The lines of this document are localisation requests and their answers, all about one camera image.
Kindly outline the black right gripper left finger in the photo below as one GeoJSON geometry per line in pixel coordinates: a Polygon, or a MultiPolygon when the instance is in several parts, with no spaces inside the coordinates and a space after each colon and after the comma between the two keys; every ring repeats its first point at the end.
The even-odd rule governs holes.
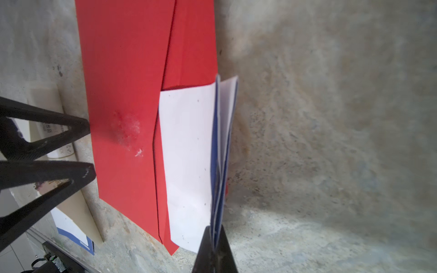
{"type": "Polygon", "coordinates": [[[192,273],[212,273],[213,272],[213,245],[211,227],[205,228],[200,248],[193,265],[192,273]]]}

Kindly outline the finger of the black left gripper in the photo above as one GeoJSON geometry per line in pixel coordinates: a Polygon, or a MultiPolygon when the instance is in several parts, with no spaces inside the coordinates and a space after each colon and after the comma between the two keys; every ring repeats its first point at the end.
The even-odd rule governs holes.
{"type": "Polygon", "coordinates": [[[1,153],[7,160],[27,161],[36,160],[47,155],[54,149],[48,139],[27,142],[19,134],[13,119],[43,122],[47,124],[67,125],[65,142],[72,143],[90,134],[89,121],[55,111],[37,108],[21,102],[1,98],[1,153]]]}
{"type": "Polygon", "coordinates": [[[1,250],[7,248],[53,208],[96,178],[92,163],[67,161],[1,162],[1,190],[64,180],[55,189],[1,217],[1,250]]]}

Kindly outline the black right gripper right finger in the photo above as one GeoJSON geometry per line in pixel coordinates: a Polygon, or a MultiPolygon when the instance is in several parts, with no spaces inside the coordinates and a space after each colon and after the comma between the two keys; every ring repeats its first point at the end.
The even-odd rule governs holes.
{"type": "Polygon", "coordinates": [[[225,229],[221,226],[215,249],[215,273],[238,273],[238,269],[229,245],[225,229]]]}

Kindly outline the white glue stick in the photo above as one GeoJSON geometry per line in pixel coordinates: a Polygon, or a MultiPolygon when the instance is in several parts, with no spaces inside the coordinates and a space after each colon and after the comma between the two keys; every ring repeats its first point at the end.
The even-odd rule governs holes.
{"type": "Polygon", "coordinates": [[[65,132],[69,130],[67,125],[38,123],[39,134],[42,139],[48,139],[52,151],[47,154],[48,160],[77,161],[75,149],[72,143],[65,142],[65,132]]]}

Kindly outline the white letter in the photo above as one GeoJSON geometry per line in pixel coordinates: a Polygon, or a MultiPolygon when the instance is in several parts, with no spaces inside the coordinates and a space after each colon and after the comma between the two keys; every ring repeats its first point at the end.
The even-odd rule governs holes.
{"type": "Polygon", "coordinates": [[[238,87],[238,77],[217,78],[160,95],[170,237],[194,253],[205,231],[219,242],[238,87]]]}

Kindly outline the red paper envelope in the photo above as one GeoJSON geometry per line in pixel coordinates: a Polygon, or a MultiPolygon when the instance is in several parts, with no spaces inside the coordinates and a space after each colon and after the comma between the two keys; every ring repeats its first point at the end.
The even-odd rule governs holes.
{"type": "Polygon", "coordinates": [[[174,254],[159,95],[213,82],[214,2],[77,1],[76,15],[99,197],[174,254]]]}

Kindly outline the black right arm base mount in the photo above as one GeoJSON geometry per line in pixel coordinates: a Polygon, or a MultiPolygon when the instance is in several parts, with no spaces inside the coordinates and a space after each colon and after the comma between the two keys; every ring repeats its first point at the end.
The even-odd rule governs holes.
{"type": "Polygon", "coordinates": [[[69,255],[50,242],[42,244],[45,251],[43,258],[38,258],[31,264],[31,270],[23,273],[86,273],[86,269],[69,255]]]}

